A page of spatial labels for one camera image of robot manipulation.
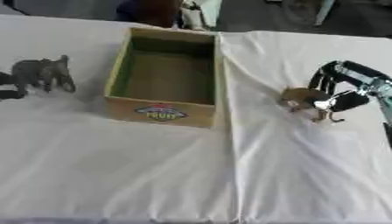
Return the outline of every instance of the white tablecloth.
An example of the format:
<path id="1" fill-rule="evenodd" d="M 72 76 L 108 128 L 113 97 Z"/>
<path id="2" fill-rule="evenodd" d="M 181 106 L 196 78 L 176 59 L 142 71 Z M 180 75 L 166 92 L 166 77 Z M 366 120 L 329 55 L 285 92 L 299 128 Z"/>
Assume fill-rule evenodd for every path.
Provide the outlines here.
<path id="1" fill-rule="evenodd" d="M 392 221 L 392 157 L 377 104 L 331 125 L 275 103 L 330 60 L 391 74 L 392 41 L 221 34 L 227 119 L 219 113 L 209 130 L 106 117 L 103 84 L 129 26 L 0 16 L 0 71 L 67 54 L 78 86 L 0 102 L 0 217 Z"/>

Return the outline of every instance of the open box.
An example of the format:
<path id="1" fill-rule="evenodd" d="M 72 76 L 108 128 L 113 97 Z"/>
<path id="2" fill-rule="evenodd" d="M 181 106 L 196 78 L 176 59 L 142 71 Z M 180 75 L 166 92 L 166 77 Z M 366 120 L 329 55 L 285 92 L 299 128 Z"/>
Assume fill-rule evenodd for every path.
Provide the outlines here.
<path id="1" fill-rule="evenodd" d="M 129 29 L 105 87 L 119 120 L 211 127 L 215 36 Z"/>

